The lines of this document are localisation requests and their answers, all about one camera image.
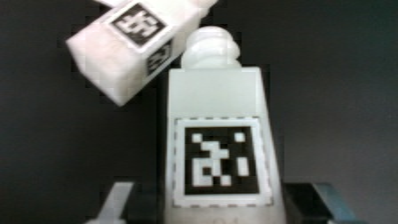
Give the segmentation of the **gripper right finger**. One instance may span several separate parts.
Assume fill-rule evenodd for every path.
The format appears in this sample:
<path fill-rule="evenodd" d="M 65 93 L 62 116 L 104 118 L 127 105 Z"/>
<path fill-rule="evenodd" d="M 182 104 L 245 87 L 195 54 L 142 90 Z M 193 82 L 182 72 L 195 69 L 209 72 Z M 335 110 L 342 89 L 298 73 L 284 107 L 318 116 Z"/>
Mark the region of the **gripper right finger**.
<path fill-rule="evenodd" d="M 362 224 L 328 183 L 286 183 L 287 224 Z"/>

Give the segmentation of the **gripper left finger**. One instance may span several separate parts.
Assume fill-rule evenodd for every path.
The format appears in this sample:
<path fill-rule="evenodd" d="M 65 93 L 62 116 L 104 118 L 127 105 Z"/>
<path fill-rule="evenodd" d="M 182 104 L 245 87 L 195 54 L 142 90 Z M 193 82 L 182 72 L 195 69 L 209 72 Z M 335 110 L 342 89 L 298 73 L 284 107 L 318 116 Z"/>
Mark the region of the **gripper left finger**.
<path fill-rule="evenodd" d="M 131 182 L 115 182 L 106 200 L 101 206 L 97 217 L 90 219 L 85 224 L 126 224 L 126 220 L 120 218 L 124 205 L 133 189 Z"/>

